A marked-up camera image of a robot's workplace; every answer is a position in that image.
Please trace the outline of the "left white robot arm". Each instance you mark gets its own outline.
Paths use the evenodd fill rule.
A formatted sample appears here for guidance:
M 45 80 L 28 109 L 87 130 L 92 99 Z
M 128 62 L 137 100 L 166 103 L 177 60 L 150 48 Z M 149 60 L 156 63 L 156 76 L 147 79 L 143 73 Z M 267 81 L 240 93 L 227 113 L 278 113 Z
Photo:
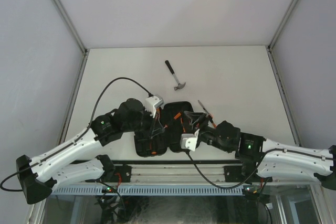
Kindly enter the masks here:
M 90 161 L 74 164 L 83 154 L 103 149 L 119 140 L 126 132 L 144 132 L 153 137 L 163 132 L 156 130 L 159 108 L 163 99 L 158 95 L 144 103 L 129 98 L 117 109 L 96 117 L 75 137 L 35 157 L 22 155 L 16 160 L 18 180 L 29 205 L 46 199 L 62 186 L 84 180 L 113 180 L 114 164 L 108 155 L 99 154 Z

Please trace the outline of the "black plastic tool case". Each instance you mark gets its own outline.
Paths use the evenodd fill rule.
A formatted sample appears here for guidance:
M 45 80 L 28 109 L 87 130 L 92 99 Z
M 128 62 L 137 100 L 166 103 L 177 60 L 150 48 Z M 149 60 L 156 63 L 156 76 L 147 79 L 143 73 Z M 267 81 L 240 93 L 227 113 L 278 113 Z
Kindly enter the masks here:
M 164 127 L 173 116 L 181 112 L 183 119 L 184 127 L 186 133 L 194 133 L 193 124 L 189 123 L 188 119 L 184 115 L 184 111 L 194 112 L 192 105 L 187 101 L 182 102 L 172 102 L 166 104 L 163 109 L 160 110 L 160 123 Z M 179 153 L 182 151 L 180 147 L 180 139 L 183 134 L 183 129 L 180 119 L 177 119 L 171 127 L 165 129 L 165 132 L 149 139 L 148 137 L 139 137 L 134 133 L 134 144 L 136 154 L 140 157 L 151 157 L 151 156 L 160 156 L 166 153 L 167 149 L 170 149 L 172 152 Z M 156 155 L 151 155 L 149 143 L 153 141 L 155 143 Z

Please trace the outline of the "small orange black precision screwdriver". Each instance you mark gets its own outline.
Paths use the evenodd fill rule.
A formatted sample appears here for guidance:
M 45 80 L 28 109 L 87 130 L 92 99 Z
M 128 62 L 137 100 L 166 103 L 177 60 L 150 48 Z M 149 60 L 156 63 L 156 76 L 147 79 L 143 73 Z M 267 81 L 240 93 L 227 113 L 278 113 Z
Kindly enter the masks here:
M 166 124 L 164 124 L 164 128 L 167 129 L 168 127 L 171 127 L 174 122 L 179 119 L 182 116 L 181 112 L 177 113 L 175 116 L 173 116 Z

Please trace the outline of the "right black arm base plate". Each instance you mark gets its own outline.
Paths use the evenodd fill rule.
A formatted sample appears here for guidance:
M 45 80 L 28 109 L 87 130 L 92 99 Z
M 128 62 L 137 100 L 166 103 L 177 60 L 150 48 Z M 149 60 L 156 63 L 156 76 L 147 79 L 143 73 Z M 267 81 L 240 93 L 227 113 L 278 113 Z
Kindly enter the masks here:
M 238 183 L 248 177 L 245 166 L 224 166 L 225 182 Z

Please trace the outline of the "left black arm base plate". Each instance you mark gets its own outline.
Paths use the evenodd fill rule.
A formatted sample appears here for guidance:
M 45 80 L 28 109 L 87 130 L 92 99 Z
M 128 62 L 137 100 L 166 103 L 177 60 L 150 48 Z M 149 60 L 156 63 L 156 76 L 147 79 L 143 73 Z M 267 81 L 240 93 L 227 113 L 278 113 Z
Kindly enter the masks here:
M 118 165 L 113 172 L 103 175 L 101 180 L 104 183 L 129 183 L 132 175 L 132 167 L 129 165 Z

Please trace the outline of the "orange handled needle-nose pliers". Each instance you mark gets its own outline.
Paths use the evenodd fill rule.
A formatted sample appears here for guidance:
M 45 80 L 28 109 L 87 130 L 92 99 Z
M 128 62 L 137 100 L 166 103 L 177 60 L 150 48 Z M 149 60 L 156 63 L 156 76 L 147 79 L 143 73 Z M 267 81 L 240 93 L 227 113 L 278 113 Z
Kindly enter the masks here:
M 182 129 L 183 129 L 183 133 L 186 133 L 186 129 L 184 127 L 183 119 L 181 118 L 180 121 L 181 121 Z

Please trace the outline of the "black orange handled screwdriver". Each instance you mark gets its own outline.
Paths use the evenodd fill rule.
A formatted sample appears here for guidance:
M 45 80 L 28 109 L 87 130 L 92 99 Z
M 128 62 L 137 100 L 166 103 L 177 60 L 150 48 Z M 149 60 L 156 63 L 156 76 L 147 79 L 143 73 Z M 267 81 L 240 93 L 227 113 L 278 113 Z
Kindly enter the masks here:
M 151 155 L 156 155 L 157 152 L 156 152 L 156 148 L 155 148 L 155 143 L 153 141 L 151 141 L 149 143 L 149 147 L 150 147 L 150 153 L 151 153 Z

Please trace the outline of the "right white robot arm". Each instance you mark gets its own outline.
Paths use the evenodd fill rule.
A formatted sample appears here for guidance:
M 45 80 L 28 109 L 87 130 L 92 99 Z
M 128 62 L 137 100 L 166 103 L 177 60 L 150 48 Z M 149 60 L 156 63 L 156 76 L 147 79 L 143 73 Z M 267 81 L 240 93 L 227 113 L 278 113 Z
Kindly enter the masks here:
M 282 144 L 259 135 L 242 132 L 227 121 L 210 127 L 206 113 L 184 111 L 181 149 L 195 151 L 203 142 L 226 153 L 234 153 L 244 165 L 244 181 L 260 178 L 282 178 L 319 182 L 335 190 L 335 146 L 328 149 L 305 148 Z

